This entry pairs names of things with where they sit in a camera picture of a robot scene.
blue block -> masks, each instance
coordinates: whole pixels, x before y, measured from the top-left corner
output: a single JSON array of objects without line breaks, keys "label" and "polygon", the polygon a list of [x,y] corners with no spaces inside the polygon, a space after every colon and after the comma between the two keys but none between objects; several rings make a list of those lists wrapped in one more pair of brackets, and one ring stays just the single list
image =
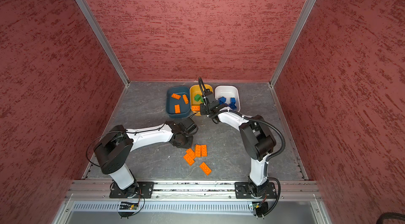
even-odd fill
[{"label": "blue block", "polygon": [[218,101],[220,102],[220,105],[225,104],[226,98],[225,98],[225,97],[220,97],[220,98],[218,99]]},{"label": "blue block", "polygon": [[234,103],[230,103],[229,107],[230,107],[232,110],[236,110],[236,109],[237,109],[237,107],[236,107],[236,105],[235,105]]}]

red back wall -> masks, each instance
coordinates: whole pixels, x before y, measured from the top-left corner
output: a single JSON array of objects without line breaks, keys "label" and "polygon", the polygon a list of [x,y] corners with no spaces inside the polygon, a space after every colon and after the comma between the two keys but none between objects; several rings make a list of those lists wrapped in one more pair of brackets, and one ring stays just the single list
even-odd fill
[{"label": "red back wall", "polygon": [[87,0],[130,80],[269,81],[305,0]]},{"label": "red back wall", "polygon": [[123,83],[74,0],[0,0],[0,223],[50,223]]},{"label": "red back wall", "polygon": [[334,224],[405,213],[405,0],[317,0],[276,84]]}]

metal corner post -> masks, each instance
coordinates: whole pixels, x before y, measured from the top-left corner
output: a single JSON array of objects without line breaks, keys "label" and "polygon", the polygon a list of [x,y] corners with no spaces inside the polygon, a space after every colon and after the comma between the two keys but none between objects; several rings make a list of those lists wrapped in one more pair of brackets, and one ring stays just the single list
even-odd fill
[{"label": "metal corner post", "polygon": [[292,51],[292,48],[295,45],[295,42],[298,39],[298,36],[301,33],[302,28],[305,25],[306,19],[308,19],[309,14],[311,13],[311,10],[315,4],[316,0],[306,0],[304,7],[302,7],[301,13],[298,17],[297,23],[295,24],[294,29],[292,30],[290,39],[287,42],[286,49],[284,50],[283,54],[281,55],[280,61],[276,67],[276,70],[273,73],[273,76],[271,77],[270,80],[270,86],[274,87],[276,84],[276,81],[278,77],[280,76],[284,65],[287,62],[288,57],[290,56],[290,53]]},{"label": "metal corner post", "polygon": [[117,56],[115,55],[113,48],[110,46],[106,36],[103,33],[103,30],[101,29],[99,23],[97,22],[96,18],[94,17],[86,0],[76,0],[76,3],[78,4],[79,8],[81,9],[81,11],[83,12],[87,21],[89,22],[91,28],[94,31],[94,34],[97,36],[102,47],[104,48],[104,51],[108,55],[108,58],[110,58],[111,63],[113,64],[115,70],[119,74],[119,77],[121,78],[121,80],[123,81],[125,86],[128,86],[129,82],[130,82],[129,78],[125,74],[125,71],[122,68],[121,64],[119,63],[119,60],[117,59]]}]

gray marble surface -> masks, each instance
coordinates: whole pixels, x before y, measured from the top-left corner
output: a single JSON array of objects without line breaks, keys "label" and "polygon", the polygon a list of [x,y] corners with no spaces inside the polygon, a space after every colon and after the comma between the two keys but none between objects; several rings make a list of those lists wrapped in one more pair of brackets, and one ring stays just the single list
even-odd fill
[{"label": "gray marble surface", "polygon": [[[119,112],[113,119],[114,125],[125,128],[145,128],[160,125],[173,120],[165,112],[166,91],[175,86],[191,87],[197,82],[132,82],[119,106]],[[284,134],[280,118],[266,83],[210,84],[214,89],[218,85],[233,85],[238,88],[240,112],[255,116],[261,115],[267,122],[276,126]],[[170,143],[157,143],[132,151],[126,161],[127,166],[137,179],[231,179],[246,180],[250,173],[250,157],[246,153],[239,131],[229,125],[214,124],[206,116],[193,116],[199,127],[194,136],[194,144],[206,144],[208,156],[196,158],[189,166],[183,159],[185,149],[179,149]],[[281,146],[275,134],[277,145]],[[209,176],[200,169],[205,162],[212,170]],[[279,180],[298,180],[297,164],[289,141],[281,155],[271,159],[268,175]],[[99,167],[92,166],[88,177],[109,177],[101,173]]]}]

black mounting plate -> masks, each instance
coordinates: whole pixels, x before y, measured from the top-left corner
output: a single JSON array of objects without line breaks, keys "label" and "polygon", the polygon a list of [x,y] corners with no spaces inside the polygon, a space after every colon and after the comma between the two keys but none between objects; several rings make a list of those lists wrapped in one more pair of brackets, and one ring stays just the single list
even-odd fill
[{"label": "black mounting plate", "polygon": [[[236,198],[253,198],[247,187],[248,182],[235,182],[235,194]],[[274,183],[269,183],[266,188],[267,198],[277,198],[277,193],[275,190]]]},{"label": "black mounting plate", "polygon": [[[138,186],[135,187],[136,185],[134,184],[134,188],[127,188],[124,191],[126,191],[126,193],[128,195],[133,195],[133,198],[138,198],[139,196],[137,196],[137,194],[134,195],[134,192],[138,193],[139,192],[139,188],[141,191],[141,195],[144,198],[151,198],[152,196],[152,192],[153,192],[153,187],[154,187],[154,182],[139,182],[138,181]],[[117,183],[113,183],[113,186],[111,187],[111,192],[110,192],[110,198],[128,198],[123,190],[121,190]]]}]

